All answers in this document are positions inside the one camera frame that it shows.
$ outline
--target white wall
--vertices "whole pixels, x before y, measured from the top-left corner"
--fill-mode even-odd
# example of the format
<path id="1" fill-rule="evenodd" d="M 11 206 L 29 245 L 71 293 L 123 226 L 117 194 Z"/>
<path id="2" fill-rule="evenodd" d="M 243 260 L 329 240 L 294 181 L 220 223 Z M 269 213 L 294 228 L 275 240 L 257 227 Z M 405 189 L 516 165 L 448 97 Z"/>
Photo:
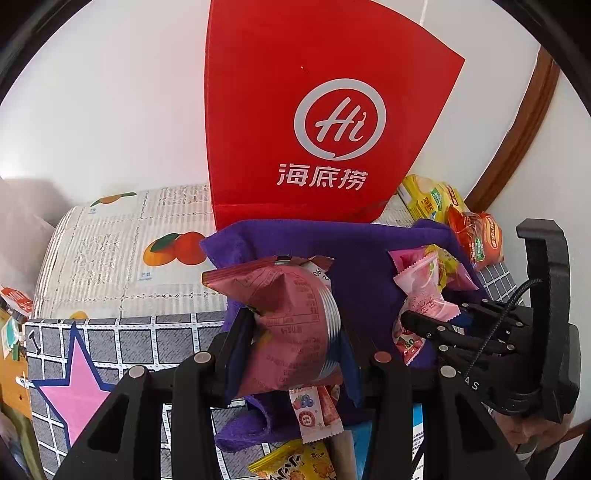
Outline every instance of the white wall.
<path id="1" fill-rule="evenodd" d="M 581 392 L 574 417 L 591 418 L 591 117 L 561 74 L 554 99 L 523 162 L 490 208 L 503 229 L 505 259 L 516 283 L 527 278 L 523 240 L 515 226 L 527 217 L 555 220 L 570 254 L 570 321 L 581 338 Z"/>
<path id="2" fill-rule="evenodd" d="M 467 194 L 511 126 L 538 44 L 492 0 L 381 0 L 466 63 L 413 171 Z M 0 106 L 0 176 L 41 216 L 128 190 L 207 181 L 209 0 L 93 0 Z"/>

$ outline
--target star pattern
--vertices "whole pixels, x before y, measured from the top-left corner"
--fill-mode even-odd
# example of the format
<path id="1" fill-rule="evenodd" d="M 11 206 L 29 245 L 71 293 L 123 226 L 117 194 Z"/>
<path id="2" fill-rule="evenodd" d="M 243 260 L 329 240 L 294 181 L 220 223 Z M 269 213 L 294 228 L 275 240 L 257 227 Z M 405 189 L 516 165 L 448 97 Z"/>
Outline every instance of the star pattern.
<path id="1" fill-rule="evenodd" d="M 69 449 L 115 388 L 100 378 L 75 323 L 70 329 L 66 377 L 34 380 L 33 384 L 64 424 Z"/>

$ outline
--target orange snack package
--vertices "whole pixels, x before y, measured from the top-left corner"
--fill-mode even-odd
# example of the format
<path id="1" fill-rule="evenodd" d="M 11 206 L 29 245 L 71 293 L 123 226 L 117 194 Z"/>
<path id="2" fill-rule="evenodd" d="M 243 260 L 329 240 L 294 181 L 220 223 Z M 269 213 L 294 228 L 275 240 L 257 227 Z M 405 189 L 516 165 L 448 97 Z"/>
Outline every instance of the orange snack package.
<path id="1" fill-rule="evenodd" d="M 447 211 L 447 224 L 476 271 L 503 260 L 503 232 L 489 213 L 462 213 L 451 206 Z"/>

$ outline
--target purple towel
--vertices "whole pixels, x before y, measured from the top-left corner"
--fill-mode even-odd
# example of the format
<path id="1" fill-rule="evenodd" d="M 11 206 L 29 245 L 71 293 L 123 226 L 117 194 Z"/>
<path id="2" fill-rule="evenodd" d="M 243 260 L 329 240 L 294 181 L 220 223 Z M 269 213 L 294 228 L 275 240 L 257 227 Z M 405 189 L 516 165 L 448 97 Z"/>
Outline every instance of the purple towel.
<path id="1" fill-rule="evenodd" d="M 371 337 L 376 347 L 398 354 L 392 341 L 392 324 L 405 299 L 393 281 L 396 270 L 388 251 L 437 244 L 461 261 L 472 280 L 480 285 L 454 233 L 430 220 L 419 220 L 412 228 L 367 223 L 308 222 L 304 220 L 245 220 L 201 241 L 209 259 L 218 268 L 245 263 L 272 255 L 335 259 L 329 270 L 332 291 L 341 312 L 346 312 L 358 332 Z M 487 297 L 483 288 L 461 292 L 460 297 L 446 292 L 450 301 L 479 301 Z M 228 301 L 224 330 L 232 324 L 241 304 Z M 428 366 L 434 355 L 424 361 L 417 356 L 413 366 Z M 357 423 L 364 413 L 355 409 L 342 395 L 337 408 L 344 424 Z M 285 392 L 247 397 L 249 411 L 231 420 L 217 433 L 221 450 L 236 452 L 261 442 L 287 441 L 299 437 L 296 416 L 291 412 Z"/>

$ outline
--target gray grid pattern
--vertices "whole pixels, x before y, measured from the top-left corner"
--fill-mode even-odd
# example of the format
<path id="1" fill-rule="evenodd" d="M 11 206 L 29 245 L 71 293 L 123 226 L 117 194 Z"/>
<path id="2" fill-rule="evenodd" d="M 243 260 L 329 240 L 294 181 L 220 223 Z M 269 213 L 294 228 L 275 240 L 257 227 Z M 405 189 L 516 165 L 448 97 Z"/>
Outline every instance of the gray grid pattern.
<path id="1" fill-rule="evenodd" d="M 489 265 L 476 275 L 492 300 L 508 301 L 517 288 L 505 262 Z"/>
<path id="2" fill-rule="evenodd" d="M 145 365 L 153 371 L 176 367 L 194 352 L 206 350 L 213 337 L 221 331 L 224 313 L 77 320 L 76 327 L 103 381 L 117 383 L 134 365 Z M 34 330 L 41 348 L 37 354 L 33 343 L 27 342 L 30 380 L 65 377 L 72 323 L 72 320 L 48 319 L 30 320 L 25 324 L 26 334 Z M 51 478 L 67 453 L 64 426 L 32 383 L 30 387 L 33 425 L 41 462 L 46 475 Z M 234 400 L 227 409 L 213 409 L 214 431 L 221 429 L 233 414 L 244 408 L 245 402 L 240 399 Z M 160 443 L 163 479 L 171 478 L 170 415 L 171 405 L 165 405 Z M 223 478 L 256 478 L 246 466 L 269 452 L 266 443 L 237 453 L 217 450 Z"/>

